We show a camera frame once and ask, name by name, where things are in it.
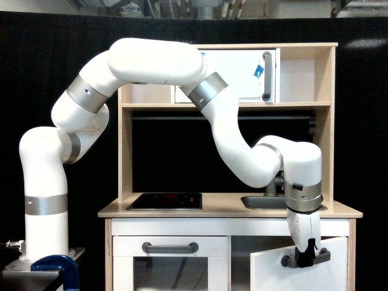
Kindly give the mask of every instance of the countertop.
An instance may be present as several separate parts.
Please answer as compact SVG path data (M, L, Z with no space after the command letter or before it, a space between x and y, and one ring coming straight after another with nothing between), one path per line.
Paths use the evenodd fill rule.
M202 193L202 210L126 210L141 193L132 193L123 202L114 200L101 211L101 218L285 218L286 210L253 210L244 206L244 196L257 193ZM321 218L362 218L363 214L340 202L323 201L327 210L320 211Z

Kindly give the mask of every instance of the blue clamp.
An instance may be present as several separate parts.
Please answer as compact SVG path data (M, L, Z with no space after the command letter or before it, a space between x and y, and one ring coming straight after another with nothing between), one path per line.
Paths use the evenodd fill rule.
M79 291L79 271L73 259L65 255L46 256L31 265L31 271L60 270L64 291Z

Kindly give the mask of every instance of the microwave handle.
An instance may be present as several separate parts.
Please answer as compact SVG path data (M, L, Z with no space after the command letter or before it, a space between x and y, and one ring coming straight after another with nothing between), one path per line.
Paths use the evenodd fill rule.
M145 242L141 248L145 253L195 253L199 246L196 242L188 246L153 246L150 242Z
M268 101L271 98L271 88L272 88L272 55L270 52L263 53L263 59L265 61L264 68L264 93L261 97L263 101Z

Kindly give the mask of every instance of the black cooktop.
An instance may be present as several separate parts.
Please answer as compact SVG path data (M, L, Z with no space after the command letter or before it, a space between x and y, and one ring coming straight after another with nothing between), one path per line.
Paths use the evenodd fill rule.
M201 193L143 193L127 210L201 210Z

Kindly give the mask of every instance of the sink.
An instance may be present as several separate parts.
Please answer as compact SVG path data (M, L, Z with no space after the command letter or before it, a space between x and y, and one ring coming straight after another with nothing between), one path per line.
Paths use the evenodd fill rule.
M284 196L279 197L265 197L265 196L245 196L241 198L242 203L248 209L255 210L285 210L286 198ZM321 205L319 210L326 210L327 207Z

